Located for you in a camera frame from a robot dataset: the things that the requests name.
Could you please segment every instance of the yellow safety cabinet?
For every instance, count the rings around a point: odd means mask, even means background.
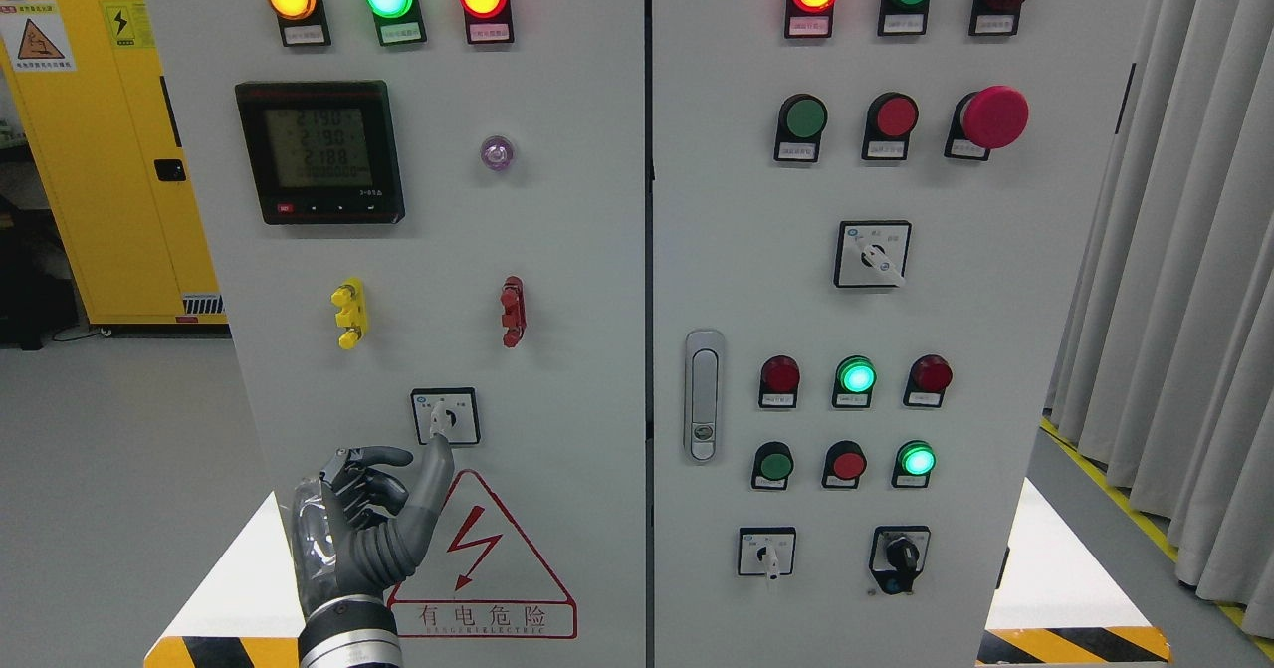
[[[96,325],[224,324],[144,0],[0,0],[5,76]]]

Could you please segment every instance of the electrical hazard sign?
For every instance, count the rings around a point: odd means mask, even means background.
[[[102,15],[113,47],[155,47],[145,1],[102,1]]]
[[[575,598],[474,470],[451,483],[429,553],[390,594],[404,639],[573,639]]]
[[[0,3],[0,38],[13,70],[75,70],[55,1]]]

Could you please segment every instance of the digital power meter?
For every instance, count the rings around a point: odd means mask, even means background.
[[[268,224],[403,219],[385,82],[242,83],[234,96]]]

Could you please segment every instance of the gray curtain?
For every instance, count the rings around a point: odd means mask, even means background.
[[[1274,637],[1274,0],[1149,0],[1049,407]]]

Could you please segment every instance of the red triangle warning sign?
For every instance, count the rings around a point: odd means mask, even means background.
[[[18,59],[23,61],[41,59],[65,59],[61,51],[54,46],[45,32],[36,25],[36,20],[27,19],[27,28],[22,29],[22,46],[18,47]]]
[[[424,563],[389,607],[404,639],[578,635],[575,598],[473,469],[456,474]]]

